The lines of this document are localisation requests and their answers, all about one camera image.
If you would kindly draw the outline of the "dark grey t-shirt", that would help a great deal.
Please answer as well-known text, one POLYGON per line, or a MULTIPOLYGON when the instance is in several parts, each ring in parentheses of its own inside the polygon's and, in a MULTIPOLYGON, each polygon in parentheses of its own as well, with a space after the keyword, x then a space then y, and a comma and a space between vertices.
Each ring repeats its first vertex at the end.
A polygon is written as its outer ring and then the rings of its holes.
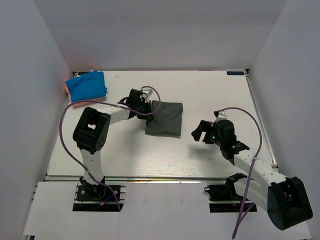
POLYGON ((146 121, 145 133, 158 137, 181 136, 183 104, 181 102, 164 102, 153 100, 151 110, 159 110, 153 114, 151 119, 146 121))

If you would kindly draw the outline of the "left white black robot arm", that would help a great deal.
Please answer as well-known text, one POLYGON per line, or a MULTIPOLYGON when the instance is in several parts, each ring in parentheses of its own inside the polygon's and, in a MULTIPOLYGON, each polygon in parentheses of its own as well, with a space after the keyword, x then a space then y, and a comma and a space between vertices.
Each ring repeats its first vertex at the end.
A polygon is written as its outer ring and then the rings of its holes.
POLYGON ((106 187, 102 184, 105 177, 101 164, 101 149, 107 141, 109 127, 120 121, 137 117, 141 120, 152 118, 150 97, 151 88, 131 89, 129 96, 110 105, 103 111, 86 107, 73 132, 73 140, 80 150, 83 164, 86 167, 81 184, 88 188, 88 193, 99 200, 105 196, 106 187))

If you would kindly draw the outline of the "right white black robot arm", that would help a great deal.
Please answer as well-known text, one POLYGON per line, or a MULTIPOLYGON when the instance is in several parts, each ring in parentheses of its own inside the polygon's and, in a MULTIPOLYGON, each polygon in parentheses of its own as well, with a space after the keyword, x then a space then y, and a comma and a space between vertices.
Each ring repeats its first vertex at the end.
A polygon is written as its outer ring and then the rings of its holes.
POLYGON ((246 198, 265 210, 279 230, 286 230, 313 217, 303 182, 298 177, 287 177, 255 158, 250 148, 237 140, 230 120, 201 120, 191 135, 197 142, 217 145, 222 156, 242 170, 227 177, 223 185, 205 187, 211 201, 240 201, 246 198))

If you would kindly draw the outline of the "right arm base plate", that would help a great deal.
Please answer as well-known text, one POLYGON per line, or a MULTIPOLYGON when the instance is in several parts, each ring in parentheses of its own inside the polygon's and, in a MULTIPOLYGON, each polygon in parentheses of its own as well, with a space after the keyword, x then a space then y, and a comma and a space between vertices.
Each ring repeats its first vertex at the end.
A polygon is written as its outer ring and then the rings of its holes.
POLYGON ((210 213, 239 213, 243 197, 227 190, 225 184, 211 184, 204 187, 209 198, 210 213))

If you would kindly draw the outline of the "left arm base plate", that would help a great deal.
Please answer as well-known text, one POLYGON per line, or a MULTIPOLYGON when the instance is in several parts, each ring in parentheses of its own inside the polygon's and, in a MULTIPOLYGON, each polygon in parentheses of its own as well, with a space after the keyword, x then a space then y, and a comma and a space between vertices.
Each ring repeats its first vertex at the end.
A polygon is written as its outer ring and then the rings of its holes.
POLYGON ((74 201, 73 212, 101 212, 101 213, 118 213, 122 210, 125 203, 126 186, 111 185, 115 193, 112 194, 109 188, 102 187, 102 192, 95 193, 78 184, 74 201))

